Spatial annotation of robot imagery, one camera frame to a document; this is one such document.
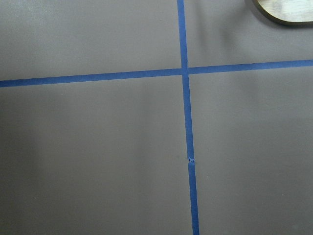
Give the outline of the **wooden cup storage rack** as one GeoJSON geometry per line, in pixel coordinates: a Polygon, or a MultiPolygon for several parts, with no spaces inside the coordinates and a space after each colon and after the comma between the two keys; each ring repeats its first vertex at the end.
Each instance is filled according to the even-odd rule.
{"type": "Polygon", "coordinates": [[[312,0],[253,0],[257,9],[275,23],[288,26],[313,25],[312,0]]]}

